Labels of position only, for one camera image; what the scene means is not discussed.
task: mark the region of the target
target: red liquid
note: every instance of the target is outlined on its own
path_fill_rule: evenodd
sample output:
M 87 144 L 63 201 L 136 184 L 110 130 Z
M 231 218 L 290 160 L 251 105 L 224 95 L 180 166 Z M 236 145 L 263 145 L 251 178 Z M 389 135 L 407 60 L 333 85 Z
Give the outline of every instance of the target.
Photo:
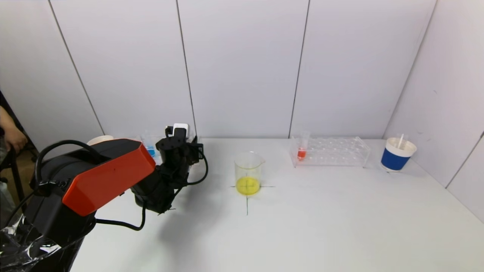
M 306 149 L 299 148 L 299 150 L 298 150 L 298 159 L 300 161 L 302 161 L 302 160 L 304 160 L 305 157 L 306 157 Z

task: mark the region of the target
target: white wall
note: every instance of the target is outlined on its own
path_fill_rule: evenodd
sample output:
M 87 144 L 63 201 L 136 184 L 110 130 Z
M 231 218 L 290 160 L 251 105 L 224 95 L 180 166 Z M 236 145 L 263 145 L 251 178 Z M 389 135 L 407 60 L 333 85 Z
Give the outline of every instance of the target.
M 291 134 L 381 138 L 435 0 L 314 0 Z
M 484 131 L 484 2 L 438 1 L 385 137 L 446 186 Z
M 175 0 L 52 1 L 105 133 L 194 128 Z
M 477 144 L 447 189 L 484 222 L 484 140 Z
M 39 150 L 102 134 L 47 1 L 0 1 L 0 89 Z
M 308 0 L 181 0 L 198 133 L 287 137 Z

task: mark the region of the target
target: robotic arm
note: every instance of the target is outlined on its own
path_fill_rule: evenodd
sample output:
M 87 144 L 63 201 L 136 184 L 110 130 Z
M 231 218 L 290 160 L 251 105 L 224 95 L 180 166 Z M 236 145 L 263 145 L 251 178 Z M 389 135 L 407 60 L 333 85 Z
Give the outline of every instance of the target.
M 96 224 L 141 230 L 146 209 L 164 213 L 171 208 L 173 199 L 183 187 L 202 182 L 208 174 L 203 144 L 197 143 L 196 136 L 192 142 L 187 142 L 188 129 L 188 125 L 179 127 L 177 124 L 166 128 L 166 138 L 156 143 L 163 161 L 159 166 L 155 165 L 141 142 L 128 139 L 105 141 L 91 147 L 67 140 L 43 150 L 36 163 L 35 179 L 30 183 L 34 192 L 25 211 L 24 223 L 33 226 L 37 236 L 52 240 L 62 249 L 70 247 L 71 250 L 58 256 L 59 259 L 48 257 L 39 261 L 31 271 L 45 271 L 47 268 L 55 271 L 49 263 L 55 263 L 56 267 L 62 264 L 56 269 L 68 271 L 83 237 Z M 73 143 L 84 148 L 42 162 L 45 154 L 53 148 Z M 200 159 L 206 164 L 204 177 L 188 182 L 190 166 Z M 100 207 L 129 188 L 135 194 L 136 204 L 142 207 L 141 226 L 95 218 Z M 2 262 L 9 251 L 15 251 L 15 247 L 5 249 L 2 241 Z M 42 252 L 31 251 L 29 254 L 39 255 Z M 3 263 L 0 267 L 10 266 Z M 20 268 L 21 265 L 16 263 L 15 267 Z

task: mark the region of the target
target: yellow liquid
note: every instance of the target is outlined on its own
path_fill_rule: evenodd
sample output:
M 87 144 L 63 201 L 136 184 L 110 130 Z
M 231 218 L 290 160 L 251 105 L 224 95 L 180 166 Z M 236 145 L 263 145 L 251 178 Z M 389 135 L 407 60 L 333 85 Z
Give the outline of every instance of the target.
M 235 183 L 237 191 L 245 196 L 257 193 L 260 189 L 260 183 L 252 177 L 242 177 Z

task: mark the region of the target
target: person's arm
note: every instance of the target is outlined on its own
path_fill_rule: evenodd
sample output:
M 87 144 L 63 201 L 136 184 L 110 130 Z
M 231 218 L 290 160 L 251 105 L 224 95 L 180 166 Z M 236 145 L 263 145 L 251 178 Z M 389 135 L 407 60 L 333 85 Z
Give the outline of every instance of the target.
M 0 127 L 5 132 L 7 151 L 13 147 L 18 153 L 27 144 L 27 137 L 15 126 L 14 120 L 2 106 L 0 106 Z

